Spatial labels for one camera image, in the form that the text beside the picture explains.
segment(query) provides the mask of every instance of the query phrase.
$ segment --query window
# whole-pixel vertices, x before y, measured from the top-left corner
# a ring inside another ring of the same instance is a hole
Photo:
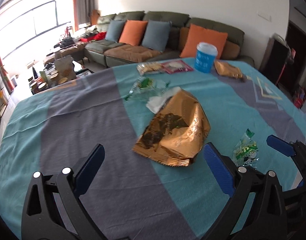
[[[25,12],[0,30],[1,58],[4,60],[27,42],[72,20],[72,0],[53,0]]]

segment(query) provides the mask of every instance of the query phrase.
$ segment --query green sofa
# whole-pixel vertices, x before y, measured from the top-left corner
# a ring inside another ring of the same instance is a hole
[[[84,49],[84,54],[89,59],[98,62],[107,67],[118,65],[168,60],[179,58],[180,29],[195,24],[203,28],[228,33],[228,41],[237,44],[240,48],[244,41],[244,32],[238,28],[201,18],[190,18],[188,14],[175,12],[153,12],[134,11],[119,14],[100,16],[97,20],[97,29],[99,32],[105,32],[111,20],[154,20],[172,22],[168,43],[165,52],[160,53],[142,46],[131,46],[128,44],[113,41],[94,41],[89,42]],[[239,55],[236,60],[244,61],[254,67],[254,60],[248,56]]]

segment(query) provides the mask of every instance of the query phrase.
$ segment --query crumpled gold wrapper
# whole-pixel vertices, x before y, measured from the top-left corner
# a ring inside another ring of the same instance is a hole
[[[232,77],[232,78],[244,78],[243,73],[238,67],[234,67],[227,62],[214,61],[216,71],[221,76]]]
[[[133,150],[165,165],[188,166],[210,129],[200,103],[181,90],[154,116]]]

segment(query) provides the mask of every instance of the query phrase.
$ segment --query silver bolt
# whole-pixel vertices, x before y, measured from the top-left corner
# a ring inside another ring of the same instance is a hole
[[[38,178],[39,176],[40,176],[40,172],[39,172],[39,171],[34,172],[34,174],[33,174],[33,177],[34,177],[34,178]]]
[[[275,177],[275,172],[274,171],[269,171],[269,176],[271,176],[271,177]]]
[[[238,170],[240,173],[246,173],[246,168],[243,167],[243,166],[240,166],[237,170]]]
[[[62,169],[63,174],[69,174],[70,172],[71,172],[71,168],[69,168],[69,167],[66,167],[66,168]]]

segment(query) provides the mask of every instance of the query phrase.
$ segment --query gray stripe on tablecloth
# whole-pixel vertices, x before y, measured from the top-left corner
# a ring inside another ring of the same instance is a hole
[[[252,80],[246,79],[244,83],[241,83],[240,80],[218,75],[214,68],[211,73],[221,82],[230,85],[248,106],[255,108],[266,123],[274,129],[279,138],[286,142],[295,142],[296,140],[305,142],[305,137],[294,122],[294,119],[274,99],[262,97],[260,87],[256,83],[253,83]],[[259,99],[258,101],[256,101],[254,94],[254,85]]]
[[[71,167],[101,143],[104,163],[80,199],[106,237],[196,239],[150,160],[131,150],[135,141],[113,71],[107,69],[56,92],[42,132],[41,171],[47,175]]]

